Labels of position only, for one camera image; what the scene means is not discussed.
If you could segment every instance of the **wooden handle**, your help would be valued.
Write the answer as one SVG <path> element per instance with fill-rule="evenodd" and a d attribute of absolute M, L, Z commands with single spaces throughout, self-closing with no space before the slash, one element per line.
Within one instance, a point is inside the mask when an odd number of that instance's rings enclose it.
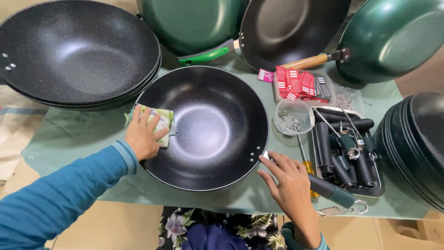
<path fill-rule="evenodd" d="M 327 62 L 327 55 L 319 55 L 310 58 L 305 58 L 296 62 L 287 63 L 281 65 L 286 69 L 307 69 L 313 66 L 321 65 Z"/>

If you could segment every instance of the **plastic cup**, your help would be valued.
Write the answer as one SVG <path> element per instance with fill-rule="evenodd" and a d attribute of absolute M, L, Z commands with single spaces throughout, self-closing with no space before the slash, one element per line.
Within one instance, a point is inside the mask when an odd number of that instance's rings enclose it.
<path fill-rule="evenodd" d="M 311 108 L 299 99 L 284 99 L 277 104 L 273 117 L 276 128 L 285 135 L 295 136 L 310 131 L 314 127 L 314 114 Z"/>

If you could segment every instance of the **blue sleeve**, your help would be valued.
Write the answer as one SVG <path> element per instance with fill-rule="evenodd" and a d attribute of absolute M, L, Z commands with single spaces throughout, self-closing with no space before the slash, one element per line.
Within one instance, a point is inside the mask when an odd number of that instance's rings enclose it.
<path fill-rule="evenodd" d="M 43 249 L 121 177 L 134 174 L 137 158 L 117 141 L 78 159 L 0 201 L 0 250 Z"/>
<path fill-rule="evenodd" d="M 293 235 L 294 235 L 294 223 L 293 222 L 285 223 L 282 226 L 282 236 L 284 236 L 285 244 L 287 245 L 287 250 L 308 250 L 303 246 L 301 246 L 296 240 L 294 240 Z M 322 234 L 321 234 L 321 243 L 314 250 L 330 250 Z"/>

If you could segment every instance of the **green wok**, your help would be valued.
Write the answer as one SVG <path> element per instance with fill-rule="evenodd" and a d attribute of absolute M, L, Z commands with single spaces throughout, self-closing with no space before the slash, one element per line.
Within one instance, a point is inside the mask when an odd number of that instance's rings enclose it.
<path fill-rule="evenodd" d="M 336 52 L 284 67 L 305 69 L 336 60 L 347 81 L 378 83 L 415 70 L 443 43 L 443 0 L 368 0 L 354 14 Z"/>
<path fill-rule="evenodd" d="M 249 0 L 137 0 L 143 21 L 177 56 L 214 48 L 239 36 Z"/>

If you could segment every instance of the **table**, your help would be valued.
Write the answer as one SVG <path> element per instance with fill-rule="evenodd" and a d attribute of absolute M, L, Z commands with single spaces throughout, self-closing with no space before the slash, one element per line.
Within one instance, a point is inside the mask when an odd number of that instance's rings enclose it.
<path fill-rule="evenodd" d="M 163 49 L 163 62 L 159 75 L 178 67 L 177 60 L 172 54 Z M 257 80 L 257 74 L 252 71 L 241 58 L 239 51 L 236 54 L 226 55 L 206 65 L 222 68 L 235 73 L 258 93 L 262 99 L 270 122 L 270 137 L 267 150 L 277 151 L 294 159 L 301 159 L 296 137 L 286 137 L 273 125 L 273 113 L 276 108 L 273 87 L 270 83 Z M 315 69 L 327 73 L 334 82 L 343 86 L 349 85 L 338 75 L 334 62 L 329 62 Z M 375 127 L 385 112 L 402 97 L 394 81 L 371 84 L 367 86 L 355 85 L 361 88 L 365 106 L 365 117 L 375 121 Z M 125 118 L 132 105 L 104 111 L 104 112 L 77 112 L 50 108 L 40 128 L 36 131 L 22 156 L 26 163 L 35 169 L 41 176 L 48 175 L 64 165 L 80 157 L 86 157 L 109 146 L 125 134 Z M 305 148 L 309 148 L 309 134 L 303 135 Z M 156 180 L 141 167 L 134 176 L 125 176 L 119 183 L 109 189 L 99 200 L 153 204 L 165 206 L 181 206 L 204 208 L 221 213 L 282 213 L 282 210 L 271 198 L 269 190 L 256 174 L 256 170 L 266 170 L 259 163 L 256 169 L 235 184 L 216 191 L 195 193 L 169 187 Z M 363 215 L 385 218 L 424 218 L 428 210 L 403 194 L 388 178 L 385 178 L 385 194 L 380 198 L 357 196 L 366 201 L 369 211 Z M 323 209 L 335 204 L 325 198 L 313 201 L 315 209 Z"/>

